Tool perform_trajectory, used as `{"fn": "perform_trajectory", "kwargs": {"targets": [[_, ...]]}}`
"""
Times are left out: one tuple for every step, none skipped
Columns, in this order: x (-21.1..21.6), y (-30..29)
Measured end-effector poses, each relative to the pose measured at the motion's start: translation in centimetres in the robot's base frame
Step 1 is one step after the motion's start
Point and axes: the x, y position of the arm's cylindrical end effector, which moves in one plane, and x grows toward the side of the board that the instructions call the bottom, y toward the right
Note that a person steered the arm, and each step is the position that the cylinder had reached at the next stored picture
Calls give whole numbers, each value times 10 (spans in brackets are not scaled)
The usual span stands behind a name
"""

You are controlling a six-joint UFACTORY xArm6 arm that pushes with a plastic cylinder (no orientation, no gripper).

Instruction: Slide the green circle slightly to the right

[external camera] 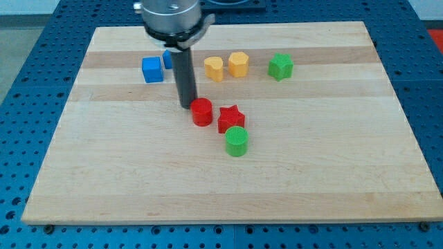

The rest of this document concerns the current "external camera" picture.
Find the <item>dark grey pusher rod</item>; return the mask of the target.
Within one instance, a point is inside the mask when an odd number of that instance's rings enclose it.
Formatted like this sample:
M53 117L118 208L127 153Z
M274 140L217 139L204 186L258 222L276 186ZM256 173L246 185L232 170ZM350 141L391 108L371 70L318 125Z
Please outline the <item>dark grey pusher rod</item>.
M192 51L188 48L178 53L171 53L171 59L180 105L184 109L189 109L191 103L197 99Z

